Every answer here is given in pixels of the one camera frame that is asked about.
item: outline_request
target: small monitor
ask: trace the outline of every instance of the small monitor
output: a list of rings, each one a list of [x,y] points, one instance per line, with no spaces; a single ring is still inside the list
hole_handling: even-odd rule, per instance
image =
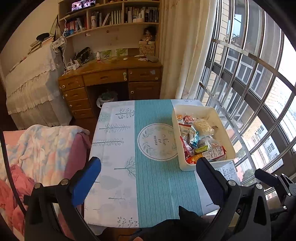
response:
[[[81,0],[72,3],[72,11],[95,5],[95,0]]]

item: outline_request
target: window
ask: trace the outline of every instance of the window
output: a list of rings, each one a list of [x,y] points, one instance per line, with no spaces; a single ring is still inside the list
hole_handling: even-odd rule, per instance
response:
[[[246,7],[244,0],[218,0],[221,23],[209,49],[215,57],[206,61],[207,74],[197,93],[205,106],[218,111],[237,154],[233,162],[243,186],[256,182],[258,168],[269,173],[280,168],[287,176],[296,173],[296,51],[273,19],[254,1],[247,2]],[[230,118],[219,112],[221,108]]]
[[[257,130],[258,134],[261,134],[264,131],[263,126],[260,126],[259,129]]]
[[[266,144],[269,141],[269,137],[266,139],[265,142],[263,142],[263,144]]]

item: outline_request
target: white wall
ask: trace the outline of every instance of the white wall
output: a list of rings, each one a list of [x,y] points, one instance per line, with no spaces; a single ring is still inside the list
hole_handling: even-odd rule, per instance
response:
[[[79,34],[71,37],[74,52],[79,52],[85,47],[97,51],[117,48],[138,48],[139,40],[143,36],[146,25],[113,26],[89,31],[90,36]]]
[[[29,52],[30,44],[36,37],[49,32],[58,14],[58,0],[45,0],[19,25],[0,54],[3,74]]]

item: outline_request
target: white curtain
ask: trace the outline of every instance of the white curtain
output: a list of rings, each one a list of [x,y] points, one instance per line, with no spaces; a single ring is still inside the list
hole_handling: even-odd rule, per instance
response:
[[[193,99],[209,49],[217,0],[162,0],[162,99]]]

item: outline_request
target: cable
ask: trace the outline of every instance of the cable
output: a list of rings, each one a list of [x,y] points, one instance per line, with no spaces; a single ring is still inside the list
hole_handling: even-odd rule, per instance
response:
[[[67,20],[65,18],[64,18],[64,20],[65,20],[65,29],[64,29],[64,32],[63,32],[63,36],[65,37],[65,31],[66,31],[66,28],[67,28],[67,26],[66,26]],[[64,57],[65,50],[66,50],[66,47],[64,48],[64,51],[63,51],[63,54],[62,54],[63,55],[64,68],[66,69],[64,71],[63,75],[66,75],[67,73],[70,72],[70,70],[68,71],[68,64],[72,64],[71,62],[69,62],[67,64],[65,63],[65,57]]]
[[[17,201],[17,204],[19,205],[19,207],[20,207],[22,213],[24,214],[24,216],[26,216],[27,211],[24,208],[24,205],[23,205],[22,201],[20,200],[20,197],[19,197],[19,195],[17,193],[17,189],[16,189],[15,184],[13,182],[13,178],[12,178],[11,171],[10,171],[10,166],[9,166],[9,161],[8,161],[8,156],[7,156],[5,138],[4,138],[3,131],[1,129],[0,129],[0,143],[1,143],[4,165],[5,165],[5,169],[6,169],[6,173],[7,173],[7,177],[8,177],[10,187],[12,189],[15,200]]]

